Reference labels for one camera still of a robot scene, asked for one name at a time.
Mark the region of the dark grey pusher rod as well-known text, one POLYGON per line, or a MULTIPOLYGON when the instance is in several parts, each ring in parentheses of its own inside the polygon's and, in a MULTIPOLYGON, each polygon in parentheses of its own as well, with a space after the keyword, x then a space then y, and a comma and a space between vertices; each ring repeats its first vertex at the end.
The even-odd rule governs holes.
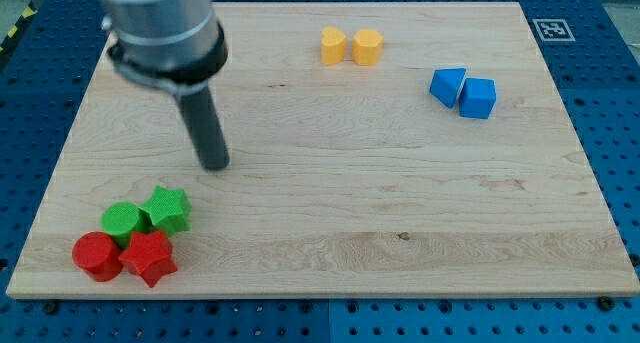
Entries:
POLYGON ((201 167, 208 171, 226 168, 230 156, 209 83, 186 88, 175 99, 201 167))

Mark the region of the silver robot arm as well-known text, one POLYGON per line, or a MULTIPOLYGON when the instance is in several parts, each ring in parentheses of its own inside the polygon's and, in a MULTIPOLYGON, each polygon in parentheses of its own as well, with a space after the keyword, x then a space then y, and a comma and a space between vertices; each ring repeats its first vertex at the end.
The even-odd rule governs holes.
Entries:
POLYGON ((116 42, 116 71, 140 86, 173 96, 200 165, 228 166, 230 156, 209 89, 228 48, 211 0, 100 0, 102 29, 116 42))

